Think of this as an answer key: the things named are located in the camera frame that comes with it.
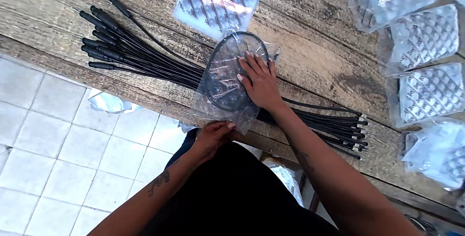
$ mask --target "tattoo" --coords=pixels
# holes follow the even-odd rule
[[[155,188],[155,185],[157,187],[160,187],[160,185],[164,182],[169,182],[170,181],[170,173],[165,170],[163,171],[160,175],[158,175],[150,184],[151,184],[151,188],[150,190],[148,190],[148,196],[152,196],[154,195],[154,188]]]
[[[302,169],[304,169],[305,172],[312,173],[315,171],[315,168],[311,167],[310,164],[308,164],[307,158],[308,154],[299,152],[299,150],[294,146],[293,142],[291,141],[291,138],[284,133],[284,135],[287,138],[287,141],[289,142],[289,146],[291,146],[292,151],[295,154],[295,157],[299,161],[300,165],[302,165]]]

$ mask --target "floor tile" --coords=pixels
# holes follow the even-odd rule
[[[26,234],[34,236],[69,235],[81,206],[41,197],[27,226]]]
[[[108,114],[106,112],[92,110],[90,102],[87,100],[91,89],[85,91],[81,104],[79,105],[76,117],[73,123],[94,129],[103,133],[112,134],[118,120],[117,114]]]
[[[0,143],[13,146],[26,118],[27,110],[0,102]]]
[[[15,142],[15,147],[49,157],[60,153],[71,124],[47,115],[29,111]]]
[[[163,172],[171,157],[172,155],[167,152],[148,147],[140,164],[136,180],[144,182],[152,181]]]
[[[145,145],[112,136],[103,154],[99,170],[134,179],[146,149]]]
[[[0,187],[42,194],[55,159],[13,148],[0,174]]]
[[[160,115],[157,126],[155,126],[154,135],[150,140],[150,147],[171,154],[178,151],[186,137],[186,133],[183,133],[181,128],[178,128],[178,124],[173,123],[172,120],[170,117]]]
[[[0,188],[0,229],[22,235],[38,200],[38,196]]]
[[[57,160],[42,196],[82,205],[96,170]]]
[[[8,60],[8,61],[13,61],[14,63],[17,63],[19,65],[26,66],[28,68],[34,69],[34,70],[39,71],[39,72],[46,72],[47,71],[42,67],[36,66],[32,62],[23,61],[21,59],[18,59],[18,58],[9,56],[9,55],[2,54],[2,55],[0,55],[0,57],[2,57],[5,60]]]
[[[74,224],[71,236],[86,236],[108,215],[110,215],[110,212],[83,206]]]
[[[65,76],[63,76],[63,75],[56,74],[55,72],[46,71],[46,73],[47,73],[48,75],[51,75],[51,76],[54,76],[54,77],[63,79],[63,80],[68,81],[68,82],[70,82],[70,83],[77,84],[77,85],[82,86],[82,87],[84,87],[84,88],[87,88],[87,85],[85,85],[84,83],[80,83],[80,82],[75,81],[75,80],[73,80],[73,79],[67,78],[67,77],[65,77]]]
[[[0,144],[0,173],[3,170],[3,166],[7,162],[11,149],[12,148],[10,146]]]
[[[0,101],[29,109],[43,72],[0,59]]]
[[[68,81],[45,75],[31,110],[72,122],[85,88]]]
[[[131,198],[137,192],[142,190],[142,188],[145,187],[147,184],[148,184],[148,182],[144,182],[144,181],[134,181],[134,183],[132,184],[131,191],[129,192],[129,196],[127,197],[127,199],[129,200],[129,198]]]
[[[128,114],[121,114],[116,122],[113,135],[148,145],[159,114],[149,109],[140,109]]]
[[[73,124],[58,159],[96,169],[110,136]]]
[[[84,205],[105,211],[114,211],[126,201],[131,186],[131,179],[97,171]]]

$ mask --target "black cable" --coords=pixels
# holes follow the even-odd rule
[[[79,14],[81,17],[95,25],[96,31],[93,32],[93,35],[101,41],[83,39],[84,46],[82,47],[82,50],[87,52],[89,57],[104,61],[105,63],[89,62],[89,66],[107,70],[120,70],[167,80],[194,91],[197,91],[202,84],[206,84],[202,82],[202,77],[205,70],[208,70],[211,65],[211,61],[208,62],[207,68],[204,69],[176,54],[145,30],[145,28],[137,22],[132,13],[130,13],[127,8],[122,5],[122,3],[117,0],[110,1],[158,46],[174,57],[180,59],[182,62],[174,60],[166,54],[161,53],[150,44],[135,36],[131,31],[128,31],[123,26],[119,25],[118,22],[116,22],[102,9],[92,6],[91,11],[96,17],[85,12],[80,12]],[[253,39],[255,39],[259,44],[260,48],[264,50],[265,58],[269,60],[270,57],[268,56],[269,54],[264,42],[250,32],[237,32],[231,34],[223,39],[222,42],[225,43],[228,39],[230,39],[230,37],[236,37],[237,35],[253,37]],[[211,59],[213,59],[216,52],[218,52],[220,45],[221,44],[213,50]],[[115,66],[112,63],[119,63],[123,66],[131,67],[134,70]],[[363,114],[351,109],[329,108],[305,104],[302,102],[292,101],[284,97],[283,100],[294,105],[311,109],[332,110],[357,115],[357,117],[322,115],[292,108],[305,125],[313,129],[318,137],[326,142],[331,148],[334,148],[355,159],[361,159],[360,156],[352,154],[346,150],[366,150],[365,146],[367,146],[368,143],[363,141],[365,139],[365,134],[362,127],[366,126],[368,122],[363,119]],[[264,109],[259,111],[257,120],[272,126],[278,126],[272,115]]]

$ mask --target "black cable end cap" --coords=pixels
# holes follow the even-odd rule
[[[118,0],[109,0],[112,2],[112,4],[121,12],[123,13],[124,16],[131,18],[132,13],[128,11],[128,9]]]

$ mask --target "woman's right hand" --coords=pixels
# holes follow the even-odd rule
[[[238,57],[242,68],[247,72],[247,76],[238,74],[237,78],[247,90],[250,99],[261,108],[272,112],[285,106],[278,85],[276,84],[276,67],[274,62],[269,62],[269,68],[257,55],[253,56],[246,51],[246,60]]]

